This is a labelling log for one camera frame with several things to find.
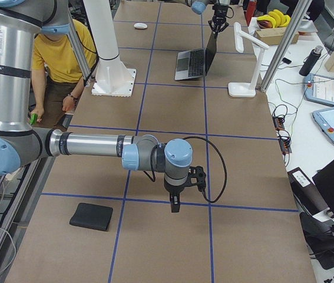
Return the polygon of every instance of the brown table surface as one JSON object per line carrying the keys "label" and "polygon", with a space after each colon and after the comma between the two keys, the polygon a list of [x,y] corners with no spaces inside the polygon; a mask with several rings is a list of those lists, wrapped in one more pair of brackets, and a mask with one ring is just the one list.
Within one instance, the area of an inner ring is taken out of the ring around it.
{"label": "brown table surface", "polygon": [[[233,9],[208,76],[174,81],[177,52],[205,46],[211,8],[201,17],[182,4],[121,2],[114,26],[121,60],[138,72],[133,94],[86,89],[69,128],[161,142],[206,137],[226,161],[223,197],[209,205],[186,188],[180,213],[171,213],[162,174],[151,183],[115,157],[60,156],[6,282],[315,282],[267,98],[227,92],[230,81],[250,81],[256,63],[249,42],[244,54],[234,50],[233,23],[245,21]],[[203,141],[191,145],[215,198],[220,160]],[[80,202],[114,209],[108,232],[69,225]]]}

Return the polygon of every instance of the red bottle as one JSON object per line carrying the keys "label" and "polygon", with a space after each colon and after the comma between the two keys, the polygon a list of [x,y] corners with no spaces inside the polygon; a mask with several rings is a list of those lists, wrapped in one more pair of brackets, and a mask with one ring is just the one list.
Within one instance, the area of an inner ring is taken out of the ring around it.
{"label": "red bottle", "polygon": [[245,13],[245,20],[247,22],[247,25],[249,26],[250,20],[254,15],[254,12],[256,11],[256,0],[249,0],[247,11]]}

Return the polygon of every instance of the person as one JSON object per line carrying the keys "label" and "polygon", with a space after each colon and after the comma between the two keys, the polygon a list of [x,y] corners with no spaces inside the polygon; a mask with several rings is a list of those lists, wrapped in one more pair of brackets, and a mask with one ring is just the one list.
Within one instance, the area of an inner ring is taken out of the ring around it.
{"label": "person", "polygon": [[[289,7],[286,11],[286,15],[292,16],[293,11],[296,8],[298,0],[280,0],[280,2]],[[257,0],[256,4],[256,12],[254,13],[256,17],[260,15],[267,14],[267,6],[270,4],[270,0]],[[324,0],[312,0],[311,4],[308,7],[307,13],[309,14],[309,18],[312,21],[317,20],[321,12],[325,8]]]}
{"label": "person", "polygon": [[[96,61],[95,45],[88,28],[73,19],[87,63]],[[66,131],[60,120],[74,109],[84,90],[84,79],[67,35],[38,34],[32,55],[32,88],[37,114],[35,127],[57,128]]]}

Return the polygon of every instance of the cardboard box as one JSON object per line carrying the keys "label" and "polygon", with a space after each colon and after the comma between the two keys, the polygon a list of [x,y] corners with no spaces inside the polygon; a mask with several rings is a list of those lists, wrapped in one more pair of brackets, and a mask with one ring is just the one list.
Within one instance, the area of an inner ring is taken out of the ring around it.
{"label": "cardboard box", "polygon": [[[283,35],[285,34],[286,28],[264,28],[257,29],[254,32],[254,37],[261,40],[262,42],[269,45],[278,45],[280,44]],[[299,33],[296,32],[292,38],[291,43],[297,43]]]}

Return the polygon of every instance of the white table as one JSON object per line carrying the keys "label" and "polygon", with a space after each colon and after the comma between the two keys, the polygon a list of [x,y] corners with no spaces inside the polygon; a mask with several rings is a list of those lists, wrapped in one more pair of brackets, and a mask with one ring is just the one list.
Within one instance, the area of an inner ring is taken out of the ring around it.
{"label": "white table", "polygon": [[[249,26],[249,33],[253,34],[254,30],[257,28],[256,18],[252,18]],[[280,65],[280,70],[276,72],[272,83],[266,91],[271,111],[274,109],[272,103],[275,105],[285,104],[288,107],[288,113],[294,113],[296,111],[295,108],[281,101],[277,92],[277,86],[284,101],[287,101],[294,106],[298,106],[301,102],[296,120],[294,121],[294,116],[287,116],[285,121],[286,130],[289,133],[292,133],[292,153],[290,154],[290,160],[286,170],[290,171],[296,167],[300,167],[310,178],[316,174],[317,170],[325,167],[334,159],[334,144],[330,142],[324,133],[322,133],[312,117],[313,111],[327,108],[327,106],[307,101],[305,98],[302,100],[304,92],[302,84],[291,85],[278,79],[288,81],[289,83],[301,83],[303,81],[303,77],[299,75],[301,67],[283,67],[302,65],[304,59],[317,45],[323,46],[323,43],[317,34],[300,35],[298,42],[296,44],[291,44],[285,54],[286,58],[292,60],[291,64]],[[258,56],[260,48],[254,44],[253,48],[256,56]],[[276,50],[277,45],[274,45],[270,46],[270,48],[265,51],[261,70],[266,71],[267,65],[270,64]],[[327,54],[327,52],[324,49],[321,59],[316,63],[311,73],[334,78],[334,73],[327,72],[324,66],[329,58],[329,55],[325,56],[325,54]],[[261,72],[262,78],[265,75],[265,71]],[[322,283],[324,280],[333,279],[334,268],[324,270],[317,260],[312,260],[312,265],[315,270],[317,282]]]}

